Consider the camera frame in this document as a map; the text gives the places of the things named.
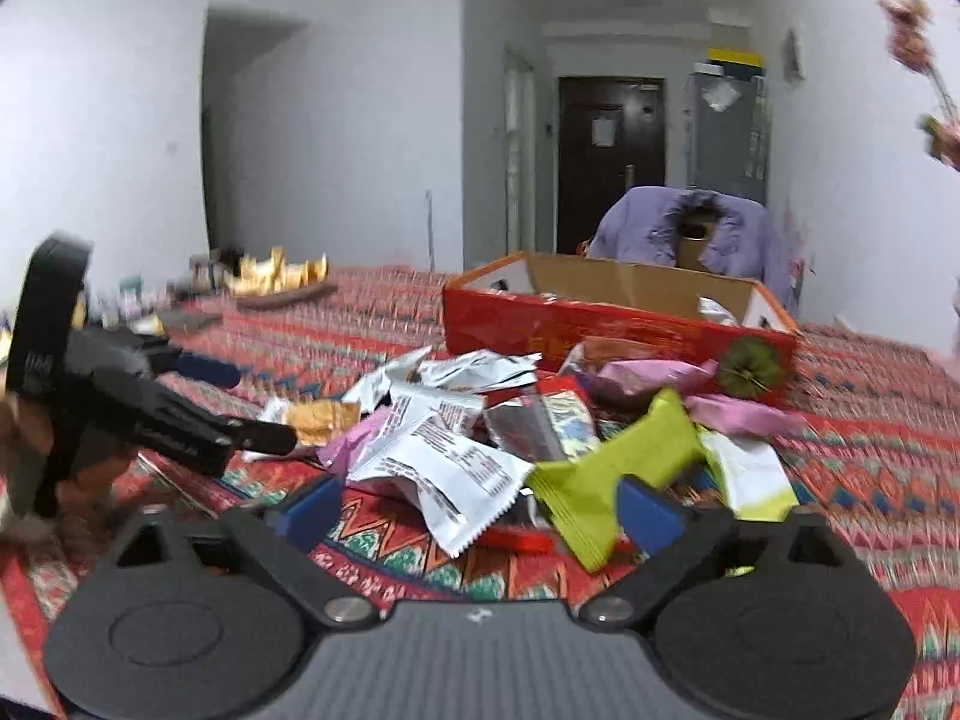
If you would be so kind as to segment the left hand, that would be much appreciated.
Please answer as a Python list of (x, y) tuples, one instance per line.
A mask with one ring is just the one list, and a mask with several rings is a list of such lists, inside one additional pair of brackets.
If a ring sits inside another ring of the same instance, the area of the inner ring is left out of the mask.
[(102, 509), (110, 491), (139, 455), (133, 444), (90, 427), (68, 470), (53, 477), (53, 426), (41, 405), (2, 397), (2, 541), (39, 543), (60, 515)]

